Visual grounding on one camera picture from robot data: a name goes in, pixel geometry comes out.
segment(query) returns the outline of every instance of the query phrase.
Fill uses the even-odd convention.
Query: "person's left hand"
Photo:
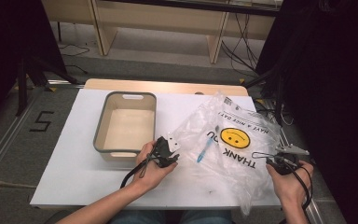
[[[136,165],[141,163],[144,159],[146,159],[147,154],[149,154],[153,146],[156,144],[156,141],[152,141],[149,143],[144,144],[141,152],[136,158]],[[144,177],[140,178],[139,175],[142,172],[143,169],[138,171],[132,180],[132,183],[139,184],[143,189],[146,191],[149,191],[153,188],[155,188],[161,180],[170,172],[173,171],[173,169],[176,167],[177,162],[174,162],[173,164],[165,167],[165,168],[159,168],[157,164],[154,161],[150,161],[147,164],[146,172]]]

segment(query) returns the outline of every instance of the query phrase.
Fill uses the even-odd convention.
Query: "hand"
[[[147,154],[151,152],[153,149],[153,146],[156,144],[156,141],[152,141],[149,143],[146,143],[139,155],[136,158],[136,165],[141,163],[144,159],[146,159]],[[142,189],[145,191],[149,191],[153,188],[155,188],[161,180],[170,172],[173,171],[173,169],[177,166],[177,162],[165,167],[165,168],[159,168],[157,164],[154,161],[150,161],[147,164],[147,169],[145,172],[145,175],[143,178],[140,178],[139,175],[142,172],[143,169],[141,169],[139,172],[137,172],[131,183],[138,184]]]
[[[304,161],[299,161],[300,165],[305,168],[310,176],[313,174],[313,166]],[[275,194],[281,201],[282,205],[291,204],[294,206],[301,206],[304,198],[306,197],[306,192],[296,179],[293,174],[290,175],[280,175],[275,169],[267,164],[268,173],[272,177],[272,182],[274,184]],[[310,188],[310,178],[307,172],[301,168],[296,170],[298,176],[304,181],[307,188]]]

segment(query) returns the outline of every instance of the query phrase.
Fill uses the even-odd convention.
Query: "gray floor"
[[[57,24],[52,22],[51,26],[57,37]],[[225,38],[225,42],[231,48],[234,48],[238,39]],[[250,43],[252,50],[258,55],[263,48],[264,42],[251,40]],[[139,74],[140,70],[152,73],[153,71],[169,71],[169,69],[173,70],[173,68],[177,68],[180,71],[179,69],[184,67],[188,74],[172,72],[172,80],[192,81],[193,76],[206,76],[204,73],[212,77],[211,83],[226,82],[227,84],[235,84],[240,83],[240,78],[245,78],[245,80],[252,78],[235,72],[233,67],[242,72],[246,71],[246,68],[237,63],[232,63],[223,52],[220,52],[217,64],[210,64],[206,39],[203,35],[119,29],[109,54],[101,56],[99,55],[94,30],[91,26],[62,23],[62,42],[59,43],[59,46],[64,47],[67,44],[89,49],[88,52],[76,56],[76,60],[71,56],[63,56],[66,64],[74,61],[81,62],[78,65],[89,72],[86,77],[109,78],[110,74],[114,74],[112,78],[125,79],[128,77],[129,79],[137,79],[142,75]],[[73,55],[83,51],[84,49],[70,46],[62,49],[62,54]],[[247,57],[244,50],[238,50],[237,53],[242,58]],[[111,67],[107,66],[106,63],[102,66],[99,61],[93,61],[101,59],[107,60]],[[78,69],[68,67],[68,71],[82,78]],[[192,74],[191,71],[196,71],[198,74]],[[259,87],[248,90],[253,97],[259,97],[259,91]],[[55,145],[54,142],[41,145],[41,142],[45,142],[45,139],[58,138],[60,129],[65,122],[63,118],[66,118],[70,111],[70,107],[65,105],[69,105],[75,100],[76,93],[77,90],[74,89],[58,89],[55,92],[43,91],[44,97],[41,97],[41,99],[46,100],[39,101],[34,105],[35,109],[30,113],[24,128],[18,133],[18,137],[13,142],[13,147],[9,149],[2,159],[0,163],[0,180],[5,180],[5,183],[0,183],[0,223],[44,223],[57,212],[56,210],[32,208],[29,205],[29,200],[32,198],[34,187],[37,185],[43,173],[43,167],[46,166],[49,155]],[[61,101],[62,105],[57,105],[56,102],[58,101],[54,99],[60,98],[66,100]],[[0,139],[14,118],[13,115],[17,109],[16,103],[17,93],[13,90],[8,94],[0,109]],[[30,134],[30,129],[37,128],[34,126],[34,120],[38,112],[49,110],[54,111],[51,116],[55,120],[49,132]],[[308,149],[302,141],[303,137],[296,128],[296,124],[284,125],[284,131],[289,143]],[[24,148],[22,147],[24,144],[31,147]],[[324,223],[345,223],[345,219],[325,185],[323,177],[318,172],[317,166],[315,167],[313,184],[313,200],[319,207]],[[233,220],[238,224],[279,223],[283,219],[282,211],[279,207],[253,208],[251,215],[247,218],[243,218],[239,210],[233,210],[232,214]]]

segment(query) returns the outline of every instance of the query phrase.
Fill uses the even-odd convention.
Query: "white table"
[[[119,189],[133,163],[105,161],[92,140],[105,95],[111,91],[80,90],[31,205],[40,208],[87,205]],[[173,131],[208,95],[154,92],[158,99],[156,138]],[[244,108],[252,99],[230,96]],[[231,209],[238,207],[230,187],[212,174],[197,175],[195,167],[181,164],[160,185],[131,203],[129,209]],[[272,183],[263,198],[253,203],[279,205]]]

